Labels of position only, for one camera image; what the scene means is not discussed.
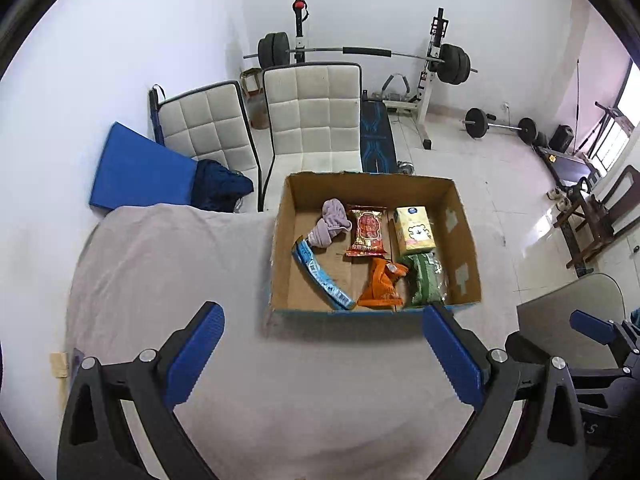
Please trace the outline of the green snack bag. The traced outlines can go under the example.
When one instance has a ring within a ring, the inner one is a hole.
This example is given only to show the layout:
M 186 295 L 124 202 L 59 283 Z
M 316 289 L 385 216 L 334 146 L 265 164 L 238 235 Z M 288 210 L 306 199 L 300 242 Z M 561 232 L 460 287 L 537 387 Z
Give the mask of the green snack bag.
M 420 308 L 429 304 L 446 304 L 448 281 L 435 249 L 404 255 L 399 262 L 407 268 L 408 298 L 405 308 Z

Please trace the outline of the orange snack bag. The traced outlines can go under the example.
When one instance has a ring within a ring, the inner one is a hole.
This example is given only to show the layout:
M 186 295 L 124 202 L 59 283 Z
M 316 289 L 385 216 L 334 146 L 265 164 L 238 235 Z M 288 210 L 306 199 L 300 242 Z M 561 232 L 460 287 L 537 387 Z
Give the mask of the orange snack bag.
M 384 258 L 373 258 L 369 281 L 357 300 L 358 306 L 373 310 L 396 311 L 404 304 L 404 300 L 396 290 L 396 284 L 407 273 L 408 268 L 401 263 L 394 263 Z

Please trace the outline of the yellow Vinda tissue pack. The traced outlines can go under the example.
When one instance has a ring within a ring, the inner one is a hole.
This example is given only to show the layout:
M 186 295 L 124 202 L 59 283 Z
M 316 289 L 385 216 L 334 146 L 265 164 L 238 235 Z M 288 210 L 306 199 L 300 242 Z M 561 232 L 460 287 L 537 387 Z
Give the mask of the yellow Vinda tissue pack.
M 430 252 L 436 247 L 430 218 L 424 206 L 398 207 L 393 215 L 402 256 Z

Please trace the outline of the blue white wrapper pack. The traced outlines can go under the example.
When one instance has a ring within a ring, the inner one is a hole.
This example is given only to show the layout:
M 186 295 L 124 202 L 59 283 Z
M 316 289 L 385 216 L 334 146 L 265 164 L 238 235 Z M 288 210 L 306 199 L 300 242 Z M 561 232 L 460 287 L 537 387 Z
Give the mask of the blue white wrapper pack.
M 339 288 L 322 269 L 314 251 L 303 237 L 299 237 L 294 243 L 292 256 L 311 285 L 320 292 L 333 310 L 351 311 L 356 306 L 355 300 Z

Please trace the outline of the red floral snack pack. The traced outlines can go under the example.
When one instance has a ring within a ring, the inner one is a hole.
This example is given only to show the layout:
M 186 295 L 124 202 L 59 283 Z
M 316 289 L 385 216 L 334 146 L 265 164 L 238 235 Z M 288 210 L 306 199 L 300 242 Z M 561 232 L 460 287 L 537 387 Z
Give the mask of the red floral snack pack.
M 349 206 L 348 218 L 352 219 L 352 244 L 345 252 L 349 258 L 384 257 L 387 252 L 383 238 L 385 209 L 381 207 Z

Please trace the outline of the lilac cloth towel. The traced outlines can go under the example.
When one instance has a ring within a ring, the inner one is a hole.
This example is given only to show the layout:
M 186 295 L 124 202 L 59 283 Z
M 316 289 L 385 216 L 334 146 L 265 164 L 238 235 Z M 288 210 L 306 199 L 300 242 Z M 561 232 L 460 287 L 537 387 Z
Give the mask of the lilac cloth towel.
M 331 198 L 323 203 L 320 219 L 306 236 L 306 241 L 311 247 L 326 249 L 335 237 L 351 230 L 352 222 L 347 217 L 345 206 L 337 198 Z

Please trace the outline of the dark wooden chair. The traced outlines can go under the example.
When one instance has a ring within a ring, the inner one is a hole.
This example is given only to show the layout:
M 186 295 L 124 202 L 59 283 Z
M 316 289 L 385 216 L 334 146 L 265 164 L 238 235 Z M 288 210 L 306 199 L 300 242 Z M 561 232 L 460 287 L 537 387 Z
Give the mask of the dark wooden chair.
M 581 177 L 568 189 L 568 207 L 553 225 L 563 234 L 570 253 L 567 269 L 574 269 L 580 278 L 588 273 L 588 262 L 639 226 L 639 218 L 634 218 L 620 229 L 615 227 L 639 206 L 639 171 L 634 166 L 623 169 L 603 198 L 592 190 L 589 178 Z

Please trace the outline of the white table cloth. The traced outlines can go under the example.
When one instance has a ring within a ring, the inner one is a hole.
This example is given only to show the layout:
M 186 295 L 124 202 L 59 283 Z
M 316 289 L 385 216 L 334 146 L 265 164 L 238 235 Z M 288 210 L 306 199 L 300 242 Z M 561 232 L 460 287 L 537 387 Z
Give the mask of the white table cloth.
M 226 328 L 177 415 L 224 479 L 423 479 L 471 410 L 419 315 L 268 308 L 272 214 L 122 208 L 90 234 L 66 344 L 104 363 L 160 346 L 206 301 Z

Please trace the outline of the dark blue garment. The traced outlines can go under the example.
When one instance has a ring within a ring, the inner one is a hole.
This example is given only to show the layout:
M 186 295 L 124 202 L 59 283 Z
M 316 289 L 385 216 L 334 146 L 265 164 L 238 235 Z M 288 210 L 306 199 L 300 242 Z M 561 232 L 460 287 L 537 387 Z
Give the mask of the dark blue garment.
M 216 212 L 235 212 L 242 198 L 254 192 L 250 178 L 213 159 L 196 164 L 191 192 L 192 207 Z

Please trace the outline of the blue foam mat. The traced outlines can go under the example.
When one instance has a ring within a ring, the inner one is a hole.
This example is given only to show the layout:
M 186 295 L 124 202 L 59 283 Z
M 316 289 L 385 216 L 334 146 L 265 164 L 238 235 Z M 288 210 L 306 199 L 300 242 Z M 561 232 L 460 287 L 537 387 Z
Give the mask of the blue foam mat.
M 96 168 L 89 205 L 189 205 L 196 161 L 114 122 Z

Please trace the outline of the black blue bench pad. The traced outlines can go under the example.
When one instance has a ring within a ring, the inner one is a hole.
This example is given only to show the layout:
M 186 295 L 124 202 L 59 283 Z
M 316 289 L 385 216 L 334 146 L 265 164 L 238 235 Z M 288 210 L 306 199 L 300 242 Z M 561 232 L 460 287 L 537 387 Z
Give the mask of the black blue bench pad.
M 381 101 L 361 101 L 360 158 L 362 170 L 369 174 L 398 173 L 390 118 Z

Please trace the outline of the white quilted chair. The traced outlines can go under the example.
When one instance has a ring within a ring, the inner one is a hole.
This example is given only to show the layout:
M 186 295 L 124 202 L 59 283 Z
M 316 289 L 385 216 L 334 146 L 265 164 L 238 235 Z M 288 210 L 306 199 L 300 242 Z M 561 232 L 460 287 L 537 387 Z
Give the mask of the white quilted chair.
M 272 159 L 262 208 L 279 207 L 290 174 L 362 170 L 362 70 L 358 64 L 318 62 L 268 68 L 264 89 Z
M 240 85 L 218 82 L 161 100 L 160 86 L 149 92 L 151 122 L 158 144 L 197 162 L 216 160 L 262 187 L 262 168 L 250 133 Z

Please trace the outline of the white weight bench rack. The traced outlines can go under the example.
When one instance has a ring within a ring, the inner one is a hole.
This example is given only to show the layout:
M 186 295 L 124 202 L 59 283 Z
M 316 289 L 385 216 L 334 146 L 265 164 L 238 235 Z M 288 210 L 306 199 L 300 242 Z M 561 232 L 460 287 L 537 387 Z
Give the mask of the white weight bench rack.
M 381 91 L 382 102 L 387 108 L 409 112 L 412 115 L 416 133 L 424 150 L 430 150 L 433 146 L 426 128 L 426 115 L 437 79 L 437 65 L 444 62 L 440 50 L 442 50 L 442 40 L 446 36 L 447 28 L 448 20 L 445 18 L 445 10 L 439 8 L 431 24 L 430 39 L 422 58 L 424 65 L 420 71 L 416 92 L 408 93 L 401 100 L 394 100 L 384 96 L 385 90 Z

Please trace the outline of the barbell on rack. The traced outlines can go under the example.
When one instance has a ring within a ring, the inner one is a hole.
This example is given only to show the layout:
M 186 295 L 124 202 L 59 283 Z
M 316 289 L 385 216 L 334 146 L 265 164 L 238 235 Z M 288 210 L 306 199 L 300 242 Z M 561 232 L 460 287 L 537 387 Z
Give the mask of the barbell on rack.
M 420 60 L 425 62 L 427 68 L 434 68 L 438 79 L 445 84 L 463 84 L 471 74 L 477 73 L 477 69 L 472 66 L 471 58 L 465 50 L 452 44 L 443 44 L 439 48 L 437 56 L 353 46 L 291 48 L 288 44 L 288 34 L 286 32 L 270 32 L 263 36 L 258 41 L 257 52 L 246 54 L 243 58 L 244 60 L 256 58 L 260 68 L 270 68 L 288 65 L 291 62 L 291 58 L 296 58 L 297 62 L 303 63 L 303 57 L 307 53 L 339 53 L 341 55 L 372 56 L 372 58 L 411 58 L 412 60 Z

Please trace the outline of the white quilted chair centre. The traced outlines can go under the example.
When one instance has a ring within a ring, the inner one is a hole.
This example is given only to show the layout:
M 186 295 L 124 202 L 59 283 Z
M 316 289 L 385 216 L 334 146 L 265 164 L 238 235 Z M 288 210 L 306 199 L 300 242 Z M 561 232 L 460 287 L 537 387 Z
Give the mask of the white quilted chair centre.
M 362 170 L 362 70 L 358 64 L 318 62 L 268 68 L 264 89 L 272 159 L 262 208 L 279 207 L 290 174 Z

